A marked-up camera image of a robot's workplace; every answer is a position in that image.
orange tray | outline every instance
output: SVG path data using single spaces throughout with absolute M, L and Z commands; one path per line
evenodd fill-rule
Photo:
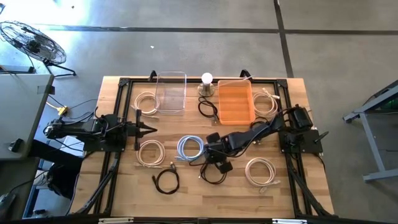
M 218 81 L 218 105 L 221 124 L 251 124 L 256 118 L 251 82 L 249 80 Z

blue cable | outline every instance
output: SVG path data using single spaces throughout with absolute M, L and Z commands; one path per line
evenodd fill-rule
M 184 145 L 188 140 L 193 140 L 199 144 L 199 153 L 197 155 L 195 155 L 195 156 L 186 156 L 185 155 Z M 178 141 L 178 144 L 177 144 L 178 156 L 176 156 L 175 158 L 180 161 L 194 161 L 195 159 L 198 159 L 203 154 L 203 152 L 205 150 L 204 146 L 205 146 L 205 143 L 198 136 L 184 136 Z

wooden table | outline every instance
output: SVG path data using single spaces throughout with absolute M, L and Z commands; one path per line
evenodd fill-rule
M 120 77 L 104 77 L 98 97 L 97 114 L 113 113 L 114 102 L 118 90 Z M 288 78 L 290 99 L 292 105 L 299 104 L 308 110 L 308 98 L 303 79 Z M 155 92 L 155 83 L 135 83 L 133 86 L 131 104 L 136 96 L 143 91 Z M 220 185 L 211 185 L 198 178 L 199 167 L 189 166 L 187 162 L 176 161 L 177 142 L 184 135 L 196 135 L 205 141 L 205 137 L 214 132 L 225 135 L 233 131 L 247 131 L 247 126 L 225 126 L 215 124 L 212 119 L 202 116 L 198 111 L 197 83 L 187 84 L 187 100 L 183 116 L 160 116 L 159 120 L 142 117 L 145 124 L 158 129 L 156 133 L 148 134 L 141 139 L 141 143 L 156 139 L 166 148 L 165 161 L 162 167 L 168 168 L 170 162 L 177 166 L 180 176 L 180 189 L 173 195 L 164 195 L 156 191 L 152 182 L 152 175 L 157 176 L 161 169 L 150 169 L 137 166 L 136 152 L 133 150 L 134 138 L 127 140 L 126 151 L 122 153 L 118 179 L 114 196 L 112 216 L 124 217 L 236 217 L 236 218 L 292 218 L 294 217 L 292 198 L 287 177 L 285 157 L 279 152 L 277 133 L 263 139 L 262 144 L 252 145 L 239 158 L 231 158 L 233 170 L 228 172 L 226 180 Z M 253 93 L 266 87 L 270 93 L 274 92 L 272 85 L 253 84 Z M 209 98 L 217 106 L 217 91 Z M 153 102 L 142 102 L 145 111 Z M 256 104 L 267 107 L 266 100 Z M 134 110 L 129 110 L 127 119 L 135 121 Z M 186 154 L 195 155 L 198 146 L 195 142 L 186 145 Z M 154 147 L 148 147 L 143 152 L 145 161 L 154 161 L 159 155 Z M 87 158 L 81 167 L 75 199 L 71 212 L 77 211 L 88 200 L 100 179 L 104 153 L 96 152 Z M 276 166 L 276 180 L 278 185 L 272 185 L 263 193 L 249 184 L 244 176 L 244 168 L 253 157 L 265 157 Z M 325 172 L 319 158 L 311 154 L 303 154 L 303 164 L 308 188 L 324 206 L 333 213 Z M 260 165 L 253 166 L 251 174 L 259 179 L 268 178 L 268 170 Z M 206 176 L 210 180 L 218 180 L 220 173 L 215 167 L 209 167 Z M 164 190 L 175 187 L 175 177 L 166 173 L 159 185 Z M 102 208 L 106 204 L 108 189 L 105 189 Z M 298 192 L 300 207 L 303 209 L 302 194 Z

concrete floor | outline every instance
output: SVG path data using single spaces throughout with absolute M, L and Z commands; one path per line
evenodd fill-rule
M 277 28 L 272 0 L 28 1 L 24 9 L 13 7 L 15 2 L 7 5 L 6 1 L 0 20 L 79 26 Z M 287 29 L 398 28 L 397 1 L 279 2 Z M 32 15 L 42 11 L 49 14 Z M 68 58 L 64 66 L 78 74 L 54 81 L 56 99 L 68 106 L 96 98 L 104 75 L 148 75 L 154 69 L 181 70 L 189 76 L 205 72 L 236 76 L 245 68 L 257 77 L 287 76 L 278 34 L 43 32 L 65 49 Z M 362 181 L 363 174 L 376 171 L 376 163 L 361 124 L 341 120 L 397 79 L 396 37 L 287 35 L 294 77 L 305 80 L 316 126 L 330 132 L 323 140 L 324 160 L 335 213 L 341 217 L 398 222 L 398 178 L 371 184 Z M 13 64 L 30 63 L 7 43 L 0 44 L 0 62 L 4 55 L 14 55 Z M 39 72 L 46 72 L 39 62 L 35 61 L 35 66 Z M 71 116 L 94 107 L 94 102 L 85 104 Z M 40 127 L 55 117 L 56 112 L 46 108 Z M 37 138 L 44 139 L 40 133 Z M 393 161 L 391 166 L 398 167 L 398 160 Z M 44 206 L 39 201 L 37 208 Z M 62 213 L 60 209 L 53 214 Z

clear plastic container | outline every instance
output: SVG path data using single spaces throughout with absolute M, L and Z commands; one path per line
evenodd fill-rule
M 254 102 L 249 80 L 218 81 L 218 105 L 221 124 L 251 124 L 254 114 Z
M 163 114 L 182 114 L 187 94 L 187 74 L 160 72 L 157 76 L 155 109 Z

